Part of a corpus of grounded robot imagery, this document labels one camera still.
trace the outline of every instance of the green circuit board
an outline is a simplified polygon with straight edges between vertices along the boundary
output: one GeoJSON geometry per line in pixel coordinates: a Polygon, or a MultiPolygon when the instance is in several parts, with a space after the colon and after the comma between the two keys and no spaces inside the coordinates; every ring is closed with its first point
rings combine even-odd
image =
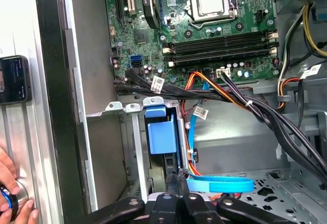
{"type": "MultiPolygon", "coordinates": [[[[237,0],[239,8],[239,16],[233,21],[219,22],[209,24],[202,29],[197,30],[190,26],[190,16],[185,11],[185,5],[188,0],[161,0],[160,17],[164,19],[167,16],[171,17],[170,24],[160,24],[157,30],[151,29],[144,19],[142,0],[134,0],[136,14],[130,16],[125,13],[124,26],[119,21],[117,15],[116,0],[107,0],[107,11],[110,26],[111,47],[114,49],[114,58],[118,64],[114,68],[114,75],[116,79],[124,80],[125,70],[130,68],[130,56],[142,55],[143,63],[139,68],[140,74],[148,82],[152,82],[153,75],[158,75],[157,70],[162,69],[160,74],[165,78],[166,82],[174,83],[177,86],[184,87],[190,72],[192,70],[201,71],[203,68],[212,68],[216,70],[220,67],[226,67],[228,63],[240,63],[237,61],[218,61],[207,63],[204,65],[189,65],[186,67],[169,67],[167,62],[164,61],[164,54],[162,53],[162,41],[160,36],[164,35],[167,42],[187,42],[192,40],[203,40],[208,38],[215,38],[219,36],[230,36],[236,34],[253,33],[265,30],[275,30],[274,14],[272,7],[272,0],[237,0]],[[259,10],[265,10],[266,15],[263,21],[258,24],[256,21],[255,13],[259,10]],[[212,29],[221,27],[220,32],[214,34],[208,33],[212,29]],[[191,37],[186,37],[186,31],[192,31],[191,37]],[[143,66],[150,66],[152,69],[149,74],[144,74],[143,66]]],[[[231,68],[231,78],[235,82],[256,80],[256,79],[271,79],[276,77],[278,71],[273,65],[273,60],[276,56],[253,57],[243,62],[250,61],[251,66],[240,66],[231,68]]]]}

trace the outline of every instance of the phone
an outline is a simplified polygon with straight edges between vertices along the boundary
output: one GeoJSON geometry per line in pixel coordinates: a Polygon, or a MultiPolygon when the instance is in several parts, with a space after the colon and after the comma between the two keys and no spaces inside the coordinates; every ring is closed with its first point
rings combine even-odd
{"type": "Polygon", "coordinates": [[[24,56],[0,58],[0,105],[32,99],[28,60],[24,56]]]}

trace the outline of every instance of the cable label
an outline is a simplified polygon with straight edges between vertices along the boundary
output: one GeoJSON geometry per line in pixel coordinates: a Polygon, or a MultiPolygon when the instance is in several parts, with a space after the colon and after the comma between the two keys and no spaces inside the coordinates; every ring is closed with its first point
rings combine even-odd
{"type": "Polygon", "coordinates": [[[310,69],[304,71],[300,79],[305,79],[308,76],[316,75],[319,72],[321,64],[314,65],[310,69]]]}
{"type": "Polygon", "coordinates": [[[153,81],[151,84],[151,89],[153,92],[160,94],[162,87],[164,86],[165,79],[158,76],[153,76],[153,81]]]}
{"type": "Polygon", "coordinates": [[[206,120],[206,116],[208,115],[209,110],[206,110],[204,108],[201,108],[199,106],[195,106],[195,110],[193,115],[202,118],[203,120],[206,120]]]}

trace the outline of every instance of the human hand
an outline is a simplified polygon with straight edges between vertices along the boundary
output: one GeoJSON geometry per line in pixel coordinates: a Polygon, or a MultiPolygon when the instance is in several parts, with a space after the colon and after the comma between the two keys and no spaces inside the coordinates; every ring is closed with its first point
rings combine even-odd
{"type": "MultiPolygon", "coordinates": [[[[28,200],[22,207],[15,224],[37,224],[38,210],[33,210],[34,201],[28,200]]],[[[12,210],[8,209],[0,216],[0,224],[9,224],[12,210]]]]}
{"type": "MultiPolygon", "coordinates": [[[[16,168],[6,154],[6,152],[0,148],[0,182],[8,189],[8,191],[17,195],[20,192],[20,187],[16,182],[17,173],[16,168]]],[[[38,211],[33,210],[34,201],[27,201],[22,207],[20,214],[17,216],[16,224],[35,224],[37,223],[38,211]]],[[[9,224],[12,210],[9,209],[7,200],[0,194],[0,211],[3,212],[0,216],[0,224],[9,224]]]]}

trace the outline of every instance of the motherboard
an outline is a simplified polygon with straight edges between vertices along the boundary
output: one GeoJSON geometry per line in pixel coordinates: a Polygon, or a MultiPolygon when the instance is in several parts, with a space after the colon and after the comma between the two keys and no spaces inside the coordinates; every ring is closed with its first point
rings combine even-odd
{"type": "Polygon", "coordinates": [[[107,0],[116,80],[133,68],[184,87],[192,71],[219,83],[270,79],[278,35],[272,0],[107,0]]]}

